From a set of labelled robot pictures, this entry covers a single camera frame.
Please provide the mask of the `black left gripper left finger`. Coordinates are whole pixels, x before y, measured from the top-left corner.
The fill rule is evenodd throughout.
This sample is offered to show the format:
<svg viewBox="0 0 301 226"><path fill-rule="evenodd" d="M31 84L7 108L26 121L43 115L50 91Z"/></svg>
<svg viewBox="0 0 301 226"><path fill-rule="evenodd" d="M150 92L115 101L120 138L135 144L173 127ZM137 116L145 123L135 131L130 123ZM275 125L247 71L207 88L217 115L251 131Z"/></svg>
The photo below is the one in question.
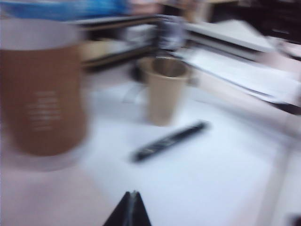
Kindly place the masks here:
<svg viewBox="0 0 301 226"><path fill-rule="evenodd" d="M127 214L129 210L129 201L131 193L126 192L122 199L119 201L113 212L107 218L103 226L126 226L127 225Z"/></svg>

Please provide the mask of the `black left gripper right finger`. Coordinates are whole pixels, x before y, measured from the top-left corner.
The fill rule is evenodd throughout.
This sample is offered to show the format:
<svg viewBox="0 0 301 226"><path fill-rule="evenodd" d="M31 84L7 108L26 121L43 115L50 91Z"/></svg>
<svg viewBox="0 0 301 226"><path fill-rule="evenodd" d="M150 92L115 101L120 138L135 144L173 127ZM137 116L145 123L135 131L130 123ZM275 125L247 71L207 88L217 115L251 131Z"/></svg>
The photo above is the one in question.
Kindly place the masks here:
<svg viewBox="0 0 301 226"><path fill-rule="evenodd" d="M132 225L151 226L151 221L149 219L143 199L140 193L136 191L133 194Z"/></svg>

